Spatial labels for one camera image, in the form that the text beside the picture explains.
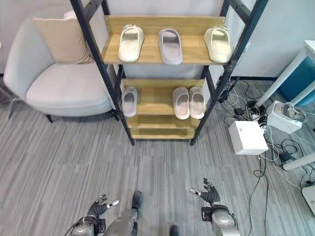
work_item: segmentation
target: beige pillow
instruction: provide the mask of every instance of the beige pillow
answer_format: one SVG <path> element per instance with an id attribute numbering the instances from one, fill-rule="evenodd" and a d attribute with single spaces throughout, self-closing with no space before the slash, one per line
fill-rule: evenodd
<path id="1" fill-rule="evenodd" d="M 93 62 L 77 19 L 33 18 L 57 63 Z"/>

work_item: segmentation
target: white slipper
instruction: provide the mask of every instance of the white slipper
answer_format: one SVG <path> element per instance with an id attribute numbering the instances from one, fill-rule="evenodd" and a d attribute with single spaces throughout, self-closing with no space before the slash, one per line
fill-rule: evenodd
<path id="1" fill-rule="evenodd" d="M 212 61 L 226 63 L 231 56 L 230 37 L 223 28 L 207 29 L 204 40 Z"/>
<path id="2" fill-rule="evenodd" d="M 127 87 L 122 93 L 123 113 L 125 117 L 135 116 L 137 113 L 138 93 L 135 87 Z"/>
<path id="3" fill-rule="evenodd" d="M 174 29 L 162 29 L 157 36 L 162 61 L 169 65 L 183 62 L 181 38 Z"/>
<path id="4" fill-rule="evenodd" d="M 205 115 L 205 98 L 199 87 L 189 89 L 189 111 L 190 116 L 195 119 L 201 119 Z"/>
<path id="5" fill-rule="evenodd" d="M 175 116 L 178 119 L 189 117 L 189 94 L 185 87 L 176 88 L 173 91 L 173 105 Z"/>
<path id="6" fill-rule="evenodd" d="M 135 62 L 140 56 L 144 34 L 136 25 L 126 25 L 120 36 L 118 57 L 124 62 Z"/>

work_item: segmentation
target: wooden shelf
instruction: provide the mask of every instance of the wooden shelf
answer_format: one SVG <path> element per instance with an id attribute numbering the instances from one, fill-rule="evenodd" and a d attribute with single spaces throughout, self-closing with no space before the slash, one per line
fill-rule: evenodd
<path id="1" fill-rule="evenodd" d="M 173 89 L 138 89 L 137 115 L 174 115 Z"/>
<path id="2" fill-rule="evenodd" d="M 139 129 L 187 129 L 197 128 L 199 125 L 198 119 L 189 117 L 181 120 L 176 116 L 134 116 L 127 119 L 129 128 Z"/>
<path id="3" fill-rule="evenodd" d="M 137 89 L 160 88 L 175 89 L 177 87 L 191 88 L 194 86 L 202 88 L 204 80 L 195 79 L 123 79 L 125 87 L 133 86 Z"/>
<path id="4" fill-rule="evenodd" d="M 193 129 L 132 129 L 134 139 L 192 139 Z"/>
<path id="5" fill-rule="evenodd" d="M 204 43 L 204 33 L 208 28 L 222 26 L 225 17 L 136 17 L 105 16 L 110 36 L 102 51 L 106 64 L 124 64 L 118 58 L 120 35 L 127 24 L 138 25 L 144 32 L 144 42 L 140 57 L 135 63 L 163 63 L 158 48 L 158 32 L 173 28 L 181 37 L 183 64 L 210 65 L 212 62 Z"/>
<path id="6" fill-rule="evenodd" d="M 202 87 L 204 80 L 194 79 L 123 79 L 125 87 L 138 92 L 137 115 L 175 115 L 173 91 L 177 87 Z"/>

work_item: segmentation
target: white wall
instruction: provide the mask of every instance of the white wall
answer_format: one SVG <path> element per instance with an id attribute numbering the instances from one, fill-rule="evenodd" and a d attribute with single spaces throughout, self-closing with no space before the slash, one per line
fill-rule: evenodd
<path id="1" fill-rule="evenodd" d="M 315 40 L 315 0 L 269 0 L 233 75 L 279 76 L 307 39 Z"/>
<path id="2" fill-rule="evenodd" d="M 109 0 L 112 14 L 130 15 L 213 15 L 220 13 L 223 0 Z M 251 9 L 254 0 L 243 0 Z M 69 4 L 68 0 L 0 0 L 0 73 L 4 72 L 11 42 L 24 19 L 35 11 Z M 314 0 L 269 0 L 241 63 L 237 76 L 278 76 L 294 58 L 304 39 L 315 39 Z M 231 42 L 239 37 L 242 22 L 229 11 Z M 200 66 L 127 66 L 137 77 L 195 77 Z"/>
<path id="3" fill-rule="evenodd" d="M 67 0 L 0 0 L 0 73 L 4 72 L 11 43 L 19 27 L 32 13 L 49 6 L 69 4 Z"/>

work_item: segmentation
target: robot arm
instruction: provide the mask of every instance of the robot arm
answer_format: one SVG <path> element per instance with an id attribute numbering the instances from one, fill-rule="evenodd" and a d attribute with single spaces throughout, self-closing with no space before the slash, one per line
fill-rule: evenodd
<path id="1" fill-rule="evenodd" d="M 100 216 L 104 214 L 108 208 L 119 203 L 119 200 L 115 200 L 109 204 L 103 203 L 106 200 L 106 194 L 101 195 L 90 207 L 88 215 L 72 225 L 69 229 L 69 231 L 71 231 L 70 236 L 97 236 L 103 233 L 106 228 L 106 222 L 105 219 L 100 219 Z"/>
<path id="2" fill-rule="evenodd" d="M 234 215 L 226 206 L 221 205 L 220 195 L 216 188 L 206 178 L 203 182 L 207 192 L 189 189 L 191 193 L 200 196 L 210 204 L 210 207 L 201 208 L 202 220 L 212 223 L 212 230 L 216 236 L 241 236 Z"/>

